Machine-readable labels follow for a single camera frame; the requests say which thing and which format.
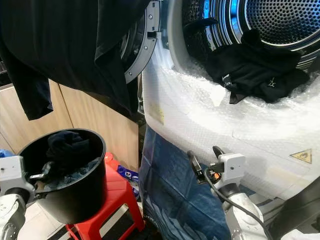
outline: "black bucket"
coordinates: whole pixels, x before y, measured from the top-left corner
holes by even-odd
[[[106,196],[106,169],[104,157],[106,143],[94,131],[80,128],[65,129],[79,133],[83,139],[89,139],[92,159],[98,163],[82,178],[70,184],[51,190],[37,190],[37,202],[56,220],[63,224],[76,224],[92,217],[103,205]],[[48,161],[46,152],[49,148],[48,137],[60,131],[52,132],[27,145],[20,153],[23,156],[24,169],[29,174],[38,174]]]

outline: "yellow triangle label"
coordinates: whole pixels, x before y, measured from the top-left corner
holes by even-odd
[[[306,163],[312,163],[312,149],[307,149],[290,155],[295,159],[302,160]]]

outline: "wooden cabinet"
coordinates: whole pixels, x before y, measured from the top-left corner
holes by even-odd
[[[0,148],[18,153],[54,131],[84,128],[100,134],[107,151],[126,168],[138,170],[138,125],[82,91],[50,81],[53,112],[29,121],[13,86],[0,90]]]

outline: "bubble wrap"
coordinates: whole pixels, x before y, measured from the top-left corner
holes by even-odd
[[[241,183],[268,198],[287,200],[319,177],[320,74],[278,103],[247,97],[233,105],[230,92],[207,80],[200,66],[189,69],[177,73],[170,52],[156,45],[142,74],[144,113],[153,130],[193,150],[204,164],[217,161],[213,145],[243,154]],[[291,156],[304,151],[312,162]]]

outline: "blue tarp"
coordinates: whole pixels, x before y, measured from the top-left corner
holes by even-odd
[[[197,184],[185,152],[147,127],[139,190],[143,215],[168,240],[229,240],[221,202]]]

